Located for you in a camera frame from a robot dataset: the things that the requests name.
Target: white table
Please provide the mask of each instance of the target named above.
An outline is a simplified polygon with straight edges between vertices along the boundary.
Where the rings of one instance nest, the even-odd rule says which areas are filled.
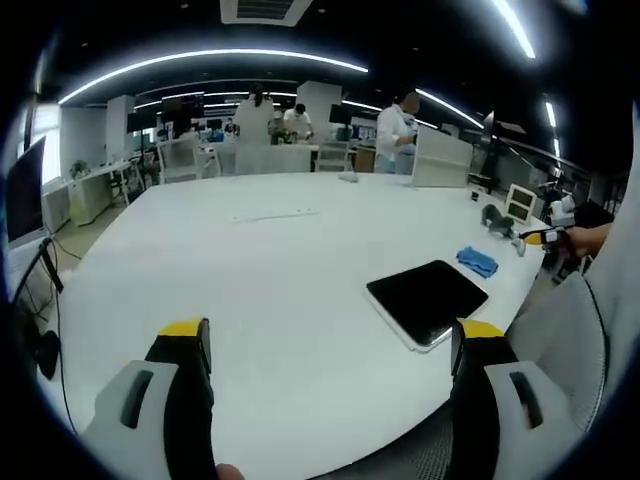
[[[144,358],[162,327],[199,315],[211,320],[214,454],[247,480],[332,471],[423,421],[449,397],[450,340],[427,354],[410,351],[365,284],[443,259],[489,293],[476,318],[504,330],[543,252],[529,247],[520,258],[481,226],[489,197],[474,203],[465,190],[417,190],[408,181],[259,175],[145,192],[60,297],[76,427],[87,426],[98,392]],[[468,245],[498,261],[493,277],[456,263]]]

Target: ceiling light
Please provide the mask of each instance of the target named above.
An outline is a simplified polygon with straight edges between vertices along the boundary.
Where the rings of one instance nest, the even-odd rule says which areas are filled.
[[[177,95],[168,95],[166,97],[162,97],[162,99],[168,100],[169,98],[191,97],[193,95],[202,95],[202,94],[204,94],[204,92],[179,93]]]
[[[132,70],[136,70],[138,68],[146,67],[148,65],[153,65],[156,63],[168,62],[170,60],[178,60],[181,58],[190,58],[190,57],[202,57],[205,55],[275,55],[281,57],[292,57],[292,58],[301,58],[304,60],[313,60],[315,62],[328,63],[330,65],[335,65],[337,67],[343,67],[350,70],[355,70],[361,73],[368,73],[364,67],[360,67],[358,65],[354,65],[352,63],[342,62],[340,60],[334,60],[332,58],[319,57],[317,55],[309,55],[307,53],[299,53],[299,52],[288,52],[285,50],[263,50],[259,48],[227,48],[221,50],[199,50],[195,52],[184,52],[184,53],[176,53],[174,55],[165,55],[163,57],[156,57],[149,60],[145,60],[144,62],[134,63],[133,65],[129,65],[124,68],[120,68],[118,70],[114,70],[113,72],[107,73],[101,77],[96,78],[95,80],[86,83],[80,88],[74,90],[62,97],[59,101],[59,105],[63,105],[64,103],[71,100],[73,97],[81,94],[89,90],[91,87],[98,85],[99,83],[105,82],[113,77],[117,77],[118,75],[122,75],[123,73],[130,72]]]
[[[545,102],[545,105],[547,107],[547,116],[549,117],[549,125],[551,125],[553,128],[556,128],[556,114],[553,111],[553,105],[551,105],[551,103],[549,102]]]
[[[431,128],[436,129],[436,130],[438,129],[438,127],[436,127],[435,125],[432,125],[432,124],[427,123],[427,122],[423,122],[422,120],[418,120],[417,118],[416,118],[416,122],[419,123],[420,125],[424,125],[426,127],[431,127]]]
[[[370,110],[375,110],[376,112],[381,112],[382,111],[381,108],[372,107],[371,105],[367,105],[365,103],[350,102],[349,100],[343,100],[342,103],[345,103],[347,105],[353,105],[354,107],[368,108]]]
[[[205,97],[217,97],[222,95],[249,95],[249,92],[216,92],[216,93],[205,93]]]
[[[237,107],[240,103],[212,103],[205,105],[204,108],[217,108],[217,107]]]
[[[440,105],[442,105],[443,107],[448,108],[449,110],[451,110],[454,113],[457,113],[458,115],[460,115],[462,118],[466,118],[467,120],[469,120],[471,123],[473,123],[476,127],[484,129],[484,125],[482,125],[480,122],[478,122],[477,120],[471,118],[469,115],[467,115],[466,113],[462,112],[461,110],[458,110],[456,107],[454,107],[453,105],[449,105],[447,102],[445,102],[444,100],[439,99],[438,97],[431,95],[430,93],[425,92],[424,90],[420,90],[419,88],[416,88],[416,92],[418,92],[420,95],[422,95],[423,97],[427,97],[429,100],[433,100],[436,103],[439,103]]]
[[[157,102],[149,102],[149,103],[144,103],[142,105],[138,105],[137,107],[133,107],[134,110],[137,110],[139,108],[144,108],[144,107],[150,107],[151,105],[157,105],[159,103],[162,103],[161,100],[158,100]]]
[[[536,58],[536,54],[534,53],[533,47],[527,38],[527,34],[524,32],[524,28],[522,28],[520,20],[518,20],[515,12],[507,3],[507,0],[493,0],[493,4],[507,21],[511,30],[513,30],[513,33],[518,39],[518,42],[520,42],[520,46],[524,50],[525,55],[529,58]]]

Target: hand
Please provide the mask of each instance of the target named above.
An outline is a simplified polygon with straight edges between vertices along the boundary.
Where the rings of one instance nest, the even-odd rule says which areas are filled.
[[[576,256],[582,258],[585,255],[597,255],[602,244],[609,235],[611,224],[601,225],[596,228],[573,227],[567,230],[571,245],[576,251]],[[560,245],[560,251],[565,258],[569,257],[566,246]]]
[[[216,471],[220,480],[244,480],[240,470],[233,465],[218,465]]]

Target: window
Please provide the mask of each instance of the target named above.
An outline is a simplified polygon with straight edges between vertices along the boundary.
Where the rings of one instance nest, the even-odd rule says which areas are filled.
[[[24,129],[26,112],[22,115],[20,125],[20,143],[18,155],[24,151]],[[60,176],[60,106],[57,104],[38,105],[33,119],[33,132],[31,143],[35,143],[42,137],[47,140],[44,145],[44,157],[42,159],[42,184]]]

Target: floor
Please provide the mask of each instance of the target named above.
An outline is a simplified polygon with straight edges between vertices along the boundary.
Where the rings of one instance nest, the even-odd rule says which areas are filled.
[[[111,206],[88,225],[76,227],[72,222],[67,222],[56,232],[58,271],[61,272],[61,275],[64,275],[65,271],[73,270],[80,263],[80,260],[69,254],[80,258],[84,257],[98,237],[102,235],[102,232],[124,211],[124,208]]]

